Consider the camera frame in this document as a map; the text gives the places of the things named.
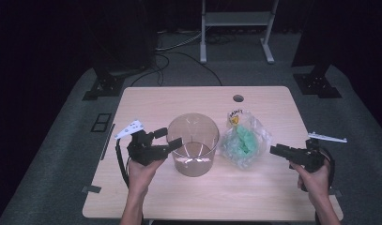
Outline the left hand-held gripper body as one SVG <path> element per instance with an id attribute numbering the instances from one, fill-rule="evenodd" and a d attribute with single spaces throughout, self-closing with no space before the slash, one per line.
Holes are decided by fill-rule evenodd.
<path id="1" fill-rule="evenodd" d="M 144 125 L 139 120 L 134 120 L 115 135 L 115 139 L 118 141 L 116 146 L 120 148 L 120 140 L 131 136 L 127 149 L 132 160 L 147 166 L 152 161 L 166 159 L 170 153 L 168 145 L 154 145 L 153 132 L 146 133 Z"/>

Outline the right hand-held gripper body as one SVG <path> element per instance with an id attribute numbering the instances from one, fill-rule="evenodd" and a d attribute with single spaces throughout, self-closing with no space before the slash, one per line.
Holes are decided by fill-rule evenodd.
<path id="1" fill-rule="evenodd" d="M 288 160 L 303 166 L 309 173 L 317 172 L 326 160 L 328 162 L 333 161 L 329 151 L 319 144 L 320 141 L 347 143 L 347 138 L 335 138 L 315 132 L 309 133 L 308 136 L 309 140 L 306 141 L 306 148 L 296 149 L 296 153 L 290 156 Z"/>

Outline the transparent grey plastic bin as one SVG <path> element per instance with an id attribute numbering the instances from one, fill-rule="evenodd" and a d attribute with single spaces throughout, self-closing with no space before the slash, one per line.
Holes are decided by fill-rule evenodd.
<path id="1" fill-rule="evenodd" d="M 176 169 L 188 177 L 206 174 L 213 165 L 220 132 L 216 123 L 200 113 L 185 113 L 168 127 L 167 141 L 180 138 L 182 145 L 172 152 Z"/>

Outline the clear plastic bag green contents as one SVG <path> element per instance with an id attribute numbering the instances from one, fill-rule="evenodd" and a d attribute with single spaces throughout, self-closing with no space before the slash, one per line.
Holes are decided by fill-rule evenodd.
<path id="1" fill-rule="evenodd" d="M 227 114 L 227 130 L 220 140 L 220 154 L 245 170 L 269 149 L 271 141 L 271 134 L 251 112 L 233 110 Z"/>

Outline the person's left hand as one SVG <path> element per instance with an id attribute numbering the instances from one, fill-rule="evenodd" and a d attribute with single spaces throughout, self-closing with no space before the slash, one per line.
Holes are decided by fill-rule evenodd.
<path id="1" fill-rule="evenodd" d="M 152 161 L 144 166 L 136 161 L 129 162 L 129 193 L 132 197 L 144 197 L 148 187 L 156 174 L 157 169 L 163 164 L 164 159 Z"/>

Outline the person's right hand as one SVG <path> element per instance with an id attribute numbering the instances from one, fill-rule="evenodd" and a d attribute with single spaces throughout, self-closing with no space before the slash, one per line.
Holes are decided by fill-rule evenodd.
<path id="1" fill-rule="evenodd" d="M 306 188 L 311 203 L 322 202 L 329 197 L 330 166 L 326 159 L 316 172 L 307 172 L 301 165 L 292 161 L 289 165 L 298 173 L 298 188 Z"/>

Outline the black stand with base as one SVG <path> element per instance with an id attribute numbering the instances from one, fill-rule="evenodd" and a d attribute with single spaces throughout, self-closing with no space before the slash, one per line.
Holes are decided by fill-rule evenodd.
<path id="1" fill-rule="evenodd" d="M 309 73 L 293 75 L 303 95 L 319 98 L 341 98 L 340 92 L 326 78 L 335 49 L 336 29 L 332 0 L 312 0 L 309 16 L 302 32 L 292 66 L 313 66 Z"/>
<path id="2" fill-rule="evenodd" d="M 152 67 L 157 35 L 150 0 L 77 0 L 84 44 L 97 75 L 85 100 L 117 97 L 124 81 Z"/>

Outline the white metal stand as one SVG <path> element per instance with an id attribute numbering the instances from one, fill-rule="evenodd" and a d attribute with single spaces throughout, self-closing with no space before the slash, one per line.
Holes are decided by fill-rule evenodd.
<path id="1" fill-rule="evenodd" d="M 265 26 L 265 36 L 260 39 L 260 43 L 269 64 L 274 64 L 275 60 L 268 46 L 271 30 L 276 17 L 277 7 L 280 0 L 272 0 L 270 11 L 262 12 L 207 12 L 206 0 L 202 0 L 201 11 L 201 33 L 200 33 L 200 62 L 207 62 L 206 54 L 206 31 L 210 27 L 218 26 Z"/>

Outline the black floor socket frame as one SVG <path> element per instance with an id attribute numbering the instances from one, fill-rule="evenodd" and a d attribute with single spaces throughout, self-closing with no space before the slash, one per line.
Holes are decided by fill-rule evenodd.
<path id="1" fill-rule="evenodd" d="M 109 126 L 112 115 L 110 113 L 99 113 L 92 128 L 92 132 L 105 132 Z"/>

